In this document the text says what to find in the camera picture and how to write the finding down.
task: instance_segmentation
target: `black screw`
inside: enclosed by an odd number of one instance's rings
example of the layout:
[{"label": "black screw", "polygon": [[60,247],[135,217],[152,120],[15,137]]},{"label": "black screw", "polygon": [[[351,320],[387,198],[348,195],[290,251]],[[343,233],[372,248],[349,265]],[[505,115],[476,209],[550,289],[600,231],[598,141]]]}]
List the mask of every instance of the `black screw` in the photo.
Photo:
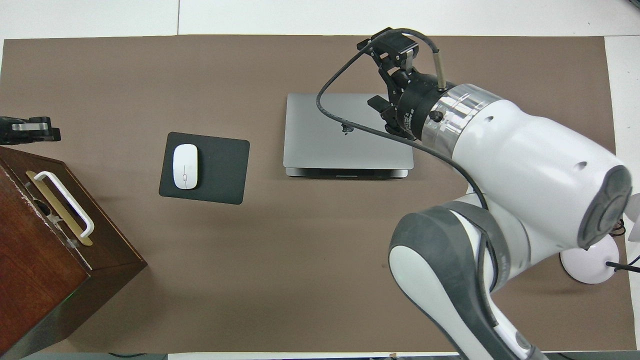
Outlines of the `black screw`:
[{"label": "black screw", "polygon": [[440,122],[442,121],[442,118],[444,118],[442,111],[433,110],[429,112],[429,119],[433,122]]}]

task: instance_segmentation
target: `silver band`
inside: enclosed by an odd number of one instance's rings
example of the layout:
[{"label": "silver band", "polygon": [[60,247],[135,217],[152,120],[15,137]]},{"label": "silver band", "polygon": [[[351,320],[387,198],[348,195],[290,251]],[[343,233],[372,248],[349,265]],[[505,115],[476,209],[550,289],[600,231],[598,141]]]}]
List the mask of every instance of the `silver band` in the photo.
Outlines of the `silver band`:
[{"label": "silver band", "polygon": [[442,112],[444,116],[440,122],[427,118],[422,128],[422,143],[451,158],[456,142],[469,121],[485,106],[501,99],[471,84],[452,88],[431,109]]},{"label": "silver band", "polygon": [[31,131],[31,130],[49,130],[49,125],[46,122],[38,122],[36,124],[12,124],[11,130],[14,131]]}]

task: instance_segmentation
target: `white base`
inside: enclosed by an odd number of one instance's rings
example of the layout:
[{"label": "white base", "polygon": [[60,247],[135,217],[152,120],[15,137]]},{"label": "white base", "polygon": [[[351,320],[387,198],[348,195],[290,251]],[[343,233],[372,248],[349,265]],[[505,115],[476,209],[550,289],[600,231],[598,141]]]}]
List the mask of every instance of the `white base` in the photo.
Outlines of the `white base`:
[{"label": "white base", "polygon": [[589,250],[570,249],[560,253],[560,260],[566,272],[585,284],[600,284],[613,276],[613,268],[607,261],[620,260],[618,246],[609,235],[592,245]]}]

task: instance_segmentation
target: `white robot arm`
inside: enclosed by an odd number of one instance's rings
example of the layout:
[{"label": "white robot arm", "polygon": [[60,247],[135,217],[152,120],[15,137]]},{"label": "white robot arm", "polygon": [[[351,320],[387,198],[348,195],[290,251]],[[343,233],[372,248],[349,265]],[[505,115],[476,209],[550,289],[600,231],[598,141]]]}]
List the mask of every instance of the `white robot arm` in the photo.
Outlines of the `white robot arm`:
[{"label": "white robot arm", "polygon": [[[437,76],[413,68],[418,47],[403,34],[430,46]],[[396,283],[461,356],[546,359],[490,293],[542,259],[587,249],[609,233],[631,193],[629,171],[609,151],[556,122],[528,115],[477,86],[447,83],[439,50],[416,31],[386,29],[358,48],[320,91],[318,108],[345,132],[363,129],[439,157],[473,191],[402,218],[388,257]],[[322,93],[362,54],[374,59],[387,84],[389,100],[374,97],[369,105],[390,134],[321,106]]]}]

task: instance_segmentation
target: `white floor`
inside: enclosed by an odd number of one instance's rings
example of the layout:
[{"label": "white floor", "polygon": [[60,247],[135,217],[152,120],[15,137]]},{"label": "white floor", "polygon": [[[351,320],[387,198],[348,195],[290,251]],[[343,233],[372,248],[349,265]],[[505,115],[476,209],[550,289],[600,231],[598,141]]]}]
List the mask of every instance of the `white floor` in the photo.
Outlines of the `white floor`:
[{"label": "white floor", "polygon": [[[429,35],[605,36],[616,151],[640,188],[640,9],[627,0],[0,0],[0,42],[187,34],[371,35],[387,26]],[[640,245],[628,243],[627,256],[638,254]],[[640,348],[640,274],[630,274],[630,282]],[[212,355],[172,357],[187,358]]]}]

